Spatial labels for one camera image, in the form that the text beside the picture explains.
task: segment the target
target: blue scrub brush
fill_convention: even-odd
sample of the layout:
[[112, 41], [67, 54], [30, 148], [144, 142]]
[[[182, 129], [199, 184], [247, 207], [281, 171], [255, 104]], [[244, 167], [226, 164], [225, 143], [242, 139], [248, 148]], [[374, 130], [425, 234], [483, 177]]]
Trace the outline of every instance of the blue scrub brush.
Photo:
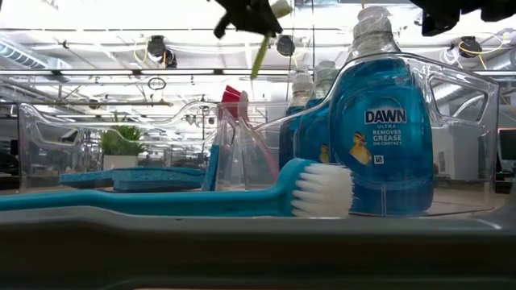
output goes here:
[[274, 186], [264, 190], [208, 193], [106, 193], [74, 190], [0, 197], [0, 211], [93, 206], [120, 213], [197, 217], [341, 217], [352, 205], [350, 172], [292, 159]]

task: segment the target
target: duck graphic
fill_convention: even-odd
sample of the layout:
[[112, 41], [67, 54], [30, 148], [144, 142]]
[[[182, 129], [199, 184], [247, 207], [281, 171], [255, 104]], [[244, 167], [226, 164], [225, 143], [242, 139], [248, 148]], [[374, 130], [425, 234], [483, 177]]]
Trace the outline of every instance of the duck graphic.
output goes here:
[[368, 165], [369, 162], [371, 162], [371, 153], [368, 148], [365, 147], [365, 144], [367, 144], [367, 142], [365, 142], [364, 134], [355, 132], [353, 135], [353, 148], [349, 151], [349, 154], [363, 165]]
[[330, 163], [330, 154], [328, 152], [327, 145], [321, 146], [321, 154], [319, 155], [319, 161], [321, 161], [322, 163], [325, 163], [325, 164]]

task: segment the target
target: dawn dish soap bottle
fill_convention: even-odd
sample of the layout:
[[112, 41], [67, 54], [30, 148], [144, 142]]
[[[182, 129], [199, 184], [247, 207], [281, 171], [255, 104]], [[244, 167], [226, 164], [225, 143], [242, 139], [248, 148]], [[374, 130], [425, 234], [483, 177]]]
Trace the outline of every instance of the dawn dish soap bottle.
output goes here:
[[420, 214], [433, 199], [431, 124], [406, 59], [397, 53], [370, 56], [399, 52], [387, 16], [379, 6], [359, 13], [330, 100], [331, 158], [353, 171], [353, 212]]
[[[306, 103], [306, 109], [315, 107], [325, 98], [339, 71], [335, 62], [323, 60], [314, 68], [314, 92]], [[329, 163], [328, 106], [309, 112], [301, 117], [298, 134], [295, 137], [296, 156], [321, 163]]]
[[[292, 99], [287, 107], [285, 116], [304, 110], [313, 89], [314, 83], [312, 82], [312, 76], [308, 73], [308, 70], [297, 70], [292, 81]], [[294, 133], [296, 133], [299, 127], [299, 120], [300, 117], [291, 118], [281, 124], [279, 151], [280, 169], [294, 158]]]

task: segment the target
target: label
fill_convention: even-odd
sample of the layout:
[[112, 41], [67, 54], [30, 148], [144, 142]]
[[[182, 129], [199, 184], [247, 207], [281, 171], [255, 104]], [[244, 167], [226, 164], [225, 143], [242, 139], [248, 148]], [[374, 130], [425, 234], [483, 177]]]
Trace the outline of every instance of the label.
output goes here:
[[401, 146], [402, 130], [401, 124], [407, 122], [406, 110], [400, 103], [391, 97], [380, 97], [370, 104], [364, 112], [365, 129], [369, 131], [369, 138], [366, 139], [366, 131], [356, 131], [353, 135], [353, 147], [349, 154], [359, 163], [370, 165], [384, 164], [383, 155], [371, 156], [373, 147]]

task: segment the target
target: bottle cap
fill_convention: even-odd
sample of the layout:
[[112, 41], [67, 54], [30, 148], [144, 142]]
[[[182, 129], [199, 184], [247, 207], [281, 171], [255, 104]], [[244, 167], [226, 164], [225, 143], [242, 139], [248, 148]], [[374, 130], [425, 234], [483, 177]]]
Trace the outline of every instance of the bottle cap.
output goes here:
[[313, 87], [312, 76], [307, 69], [300, 69], [293, 76], [292, 93], [310, 90]]
[[358, 14], [359, 22], [353, 28], [353, 37], [356, 39], [362, 35], [374, 32], [392, 33], [389, 21], [389, 11], [382, 6], [370, 6]]
[[335, 62], [331, 60], [323, 60], [318, 63], [314, 68], [314, 79], [315, 81], [326, 80], [328, 78], [335, 78], [337, 69], [335, 68]]

